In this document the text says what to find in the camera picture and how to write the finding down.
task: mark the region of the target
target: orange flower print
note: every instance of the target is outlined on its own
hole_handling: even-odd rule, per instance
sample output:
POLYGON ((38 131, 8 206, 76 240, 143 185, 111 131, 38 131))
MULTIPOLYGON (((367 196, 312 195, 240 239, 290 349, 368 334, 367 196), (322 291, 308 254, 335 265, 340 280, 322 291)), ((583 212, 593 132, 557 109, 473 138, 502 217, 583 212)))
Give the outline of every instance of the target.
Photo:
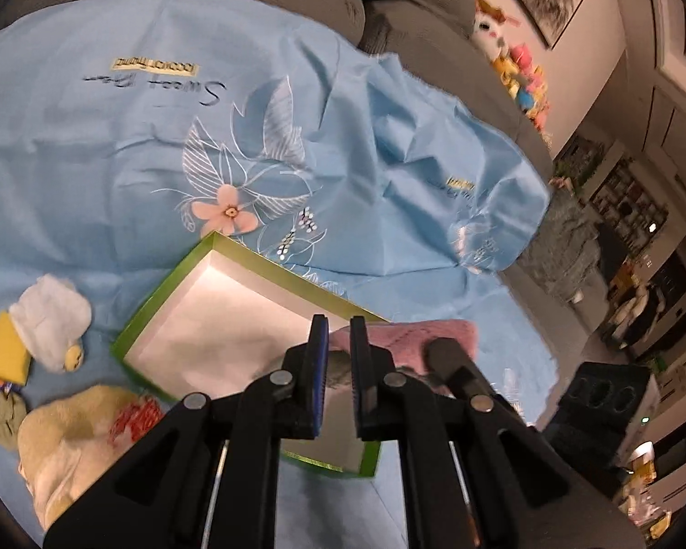
POLYGON ((221 186, 216 192, 216 204, 194 202, 191 205, 193 214, 206 221, 201 229, 201 237, 211 231, 219 231, 226 236, 242 235, 259 226, 257 216, 239 207, 239 193, 229 185, 221 186))

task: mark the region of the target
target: blue sheet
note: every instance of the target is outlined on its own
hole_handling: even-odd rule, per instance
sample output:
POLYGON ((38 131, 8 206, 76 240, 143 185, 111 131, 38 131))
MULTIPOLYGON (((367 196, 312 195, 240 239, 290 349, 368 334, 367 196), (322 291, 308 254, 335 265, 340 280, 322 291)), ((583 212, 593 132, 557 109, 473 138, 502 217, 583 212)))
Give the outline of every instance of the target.
MULTIPOLYGON (((483 372, 511 370, 535 420, 554 363, 495 271, 547 198, 513 142, 396 56, 259 2, 81 0, 0 32, 0 310, 47 272, 93 307, 84 366, 34 363, 31 408, 128 385, 109 344, 219 230, 390 320, 475 321, 483 372)), ((395 448, 373 481, 280 477, 278 547, 404 547, 395 448)), ((0 496, 40 542, 1 449, 0 496)))

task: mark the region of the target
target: white plush toy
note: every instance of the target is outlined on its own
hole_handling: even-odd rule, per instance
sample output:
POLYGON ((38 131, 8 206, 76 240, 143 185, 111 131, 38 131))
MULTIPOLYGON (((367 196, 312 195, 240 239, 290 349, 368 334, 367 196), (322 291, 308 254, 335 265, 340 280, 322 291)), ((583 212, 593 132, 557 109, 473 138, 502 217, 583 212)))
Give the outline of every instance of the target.
POLYGON ((485 54, 488 62, 493 62, 509 53, 509 46, 503 38, 503 28, 496 19, 483 12, 476 12, 470 41, 485 54))
POLYGON ((80 339, 91 324, 91 305, 71 282, 45 274, 8 313, 28 352, 47 370, 74 371, 82 364, 80 339))

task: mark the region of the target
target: gray blanket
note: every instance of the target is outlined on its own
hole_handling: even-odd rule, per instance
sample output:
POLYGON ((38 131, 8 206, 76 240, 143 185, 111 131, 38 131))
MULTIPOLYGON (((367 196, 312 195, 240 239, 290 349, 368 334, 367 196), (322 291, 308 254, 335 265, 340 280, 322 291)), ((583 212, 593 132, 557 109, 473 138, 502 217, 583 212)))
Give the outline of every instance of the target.
POLYGON ((549 295, 568 302, 600 260, 597 229, 567 190, 558 189, 517 264, 549 295))

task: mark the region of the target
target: yellow block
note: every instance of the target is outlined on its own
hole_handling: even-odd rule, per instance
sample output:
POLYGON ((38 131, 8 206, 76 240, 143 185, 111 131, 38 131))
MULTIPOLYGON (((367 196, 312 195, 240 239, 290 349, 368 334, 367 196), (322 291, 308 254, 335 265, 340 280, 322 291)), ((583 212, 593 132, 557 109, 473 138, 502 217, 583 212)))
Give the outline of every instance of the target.
POLYGON ((20 340, 7 312, 0 313, 0 380, 24 386, 31 355, 20 340))

